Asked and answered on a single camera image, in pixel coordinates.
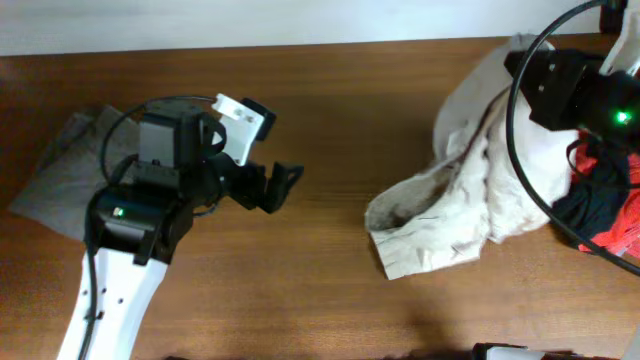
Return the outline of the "beige cargo shorts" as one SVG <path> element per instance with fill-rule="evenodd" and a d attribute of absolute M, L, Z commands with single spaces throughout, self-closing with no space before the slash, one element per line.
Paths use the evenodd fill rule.
<path fill-rule="evenodd" d="M 475 261 L 486 241 L 548 222 L 515 175 L 505 138 L 504 61 L 533 39 L 515 35 L 486 56 L 440 108 L 430 166 L 369 203 L 365 227 L 387 279 Z"/>

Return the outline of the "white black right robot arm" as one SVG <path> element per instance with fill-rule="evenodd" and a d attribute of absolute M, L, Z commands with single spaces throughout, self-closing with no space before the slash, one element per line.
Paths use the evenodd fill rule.
<path fill-rule="evenodd" d="M 607 57 L 599 61 L 578 50 L 541 46 L 572 18 L 597 7 L 623 11 L 622 29 Z M 568 10 L 525 51 L 504 62 L 513 78 L 506 112 L 506 140 L 515 148 L 516 100 L 531 107 L 529 119 L 549 131 L 585 130 L 596 138 L 639 150 L 639 5 L 633 1 L 587 1 Z"/>

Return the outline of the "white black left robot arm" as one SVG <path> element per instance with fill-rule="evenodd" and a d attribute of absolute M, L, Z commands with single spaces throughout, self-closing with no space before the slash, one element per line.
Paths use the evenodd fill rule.
<path fill-rule="evenodd" d="M 275 114 L 249 98 L 168 96 L 134 107 L 139 147 L 113 171 L 101 146 L 106 181 L 89 201 L 85 254 L 75 308 L 61 359 L 128 359 L 146 310 L 180 240 L 194 221 L 229 197 L 271 214 L 304 172 L 250 162 Z"/>

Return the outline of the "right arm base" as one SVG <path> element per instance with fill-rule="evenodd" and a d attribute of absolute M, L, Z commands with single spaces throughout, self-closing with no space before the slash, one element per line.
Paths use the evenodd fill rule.
<path fill-rule="evenodd" d="M 478 343 L 471 352 L 472 360 L 564 360 L 574 359 L 570 352 L 542 352 L 527 347 L 498 343 Z"/>

